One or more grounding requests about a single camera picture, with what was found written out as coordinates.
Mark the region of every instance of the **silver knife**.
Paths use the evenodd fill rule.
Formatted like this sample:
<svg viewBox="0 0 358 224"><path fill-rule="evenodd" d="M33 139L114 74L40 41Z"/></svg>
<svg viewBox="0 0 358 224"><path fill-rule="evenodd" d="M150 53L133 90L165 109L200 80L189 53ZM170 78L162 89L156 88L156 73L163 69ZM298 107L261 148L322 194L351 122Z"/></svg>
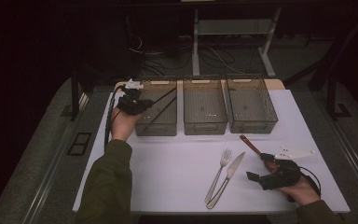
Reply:
<svg viewBox="0 0 358 224"><path fill-rule="evenodd" d="M242 152L234 162L232 162L228 168L227 168L227 177L225 179L225 182L223 182L222 187L220 187L219 191L217 191L216 195L211 199L210 202L206 204L206 207L209 209L214 208L217 201L219 201L220 196L222 195L223 191L225 190L228 181L231 179L231 177L234 175L235 170L237 170L238 166L241 164L242 158L245 155L245 152Z"/></svg>

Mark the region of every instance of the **olive green sleeve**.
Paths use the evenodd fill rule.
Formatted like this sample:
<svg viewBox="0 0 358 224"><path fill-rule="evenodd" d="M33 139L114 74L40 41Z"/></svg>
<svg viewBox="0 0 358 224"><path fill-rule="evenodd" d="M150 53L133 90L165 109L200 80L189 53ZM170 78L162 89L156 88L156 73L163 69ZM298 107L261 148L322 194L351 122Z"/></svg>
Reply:
<svg viewBox="0 0 358 224"><path fill-rule="evenodd" d="M299 224L344 224L339 215L334 214L325 201L320 200L297 208Z"/></svg>
<svg viewBox="0 0 358 224"><path fill-rule="evenodd" d="M109 142L89 171L75 223L131 223L131 153L126 142Z"/></svg>

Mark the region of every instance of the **white tabletop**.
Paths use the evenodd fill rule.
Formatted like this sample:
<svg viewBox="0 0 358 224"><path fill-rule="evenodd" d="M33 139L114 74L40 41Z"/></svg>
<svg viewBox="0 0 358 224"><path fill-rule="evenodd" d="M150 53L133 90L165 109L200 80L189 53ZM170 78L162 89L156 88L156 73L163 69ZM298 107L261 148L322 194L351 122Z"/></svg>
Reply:
<svg viewBox="0 0 358 224"><path fill-rule="evenodd" d="M139 137L134 132L128 140L133 149L131 211L141 214L274 214L294 211L296 204L287 202L280 192L262 190L258 183L247 179L246 171L260 175L267 175L269 172L259 157L240 140L240 134L229 131L229 125L224 135L184 134L181 88L178 83L176 136ZM297 159L296 163L318 176L322 184L322 198L334 212L349 212L350 209L328 170L292 93L273 90L269 91L269 95L279 118L278 123L272 133L247 133L245 136L265 153L275 154L281 146L315 151L315 156ZM80 205L91 165L103 155L107 110L108 105L76 196L74 211ZM232 149L232 158L243 151L246 154L219 202L209 210L204 199L226 148ZM226 177L226 171L227 168L223 170L215 192Z"/></svg>

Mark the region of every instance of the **clear plastic bin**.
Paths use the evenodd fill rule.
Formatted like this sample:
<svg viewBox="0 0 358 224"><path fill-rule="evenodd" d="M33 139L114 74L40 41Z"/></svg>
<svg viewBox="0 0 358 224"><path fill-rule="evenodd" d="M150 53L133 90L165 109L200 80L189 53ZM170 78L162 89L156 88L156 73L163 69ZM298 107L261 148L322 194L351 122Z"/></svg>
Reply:
<svg viewBox="0 0 358 224"><path fill-rule="evenodd" d="M232 133L271 133L278 117L260 75L226 76L228 123Z"/></svg>
<svg viewBox="0 0 358 224"><path fill-rule="evenodd" d="M177 123L176 77L142 77L140 100L157 101L135 124L138 136L175 136Z"/></svg>
<svg viewBox="0 0 358 224"><path fill-rule="evenodd" d="M227 112L220 76L184 77L186 135L224 134Z"/></svg>

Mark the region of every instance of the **fork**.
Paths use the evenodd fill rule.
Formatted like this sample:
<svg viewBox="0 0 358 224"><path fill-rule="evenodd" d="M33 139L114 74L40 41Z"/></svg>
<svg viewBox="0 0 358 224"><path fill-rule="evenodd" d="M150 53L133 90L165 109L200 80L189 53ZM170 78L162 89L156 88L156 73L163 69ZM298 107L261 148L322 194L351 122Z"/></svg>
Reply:
<svg viewBox="0 0 358 224"><path fill-rule="evenodd" d="M220 159L219 172L217 172L217 175L214 178L211 188L209 189L208 194L206 195L206 198L205 198L206 203L208 203L211 200L212 194L213 194L214 188L216 187L216 183L217 183L217 180L219 179L220 173L222 173L223 167L227 166L230 157L231 157L231 150L227 148L225 150L225 152L223 153L222 159Z"/></svg>

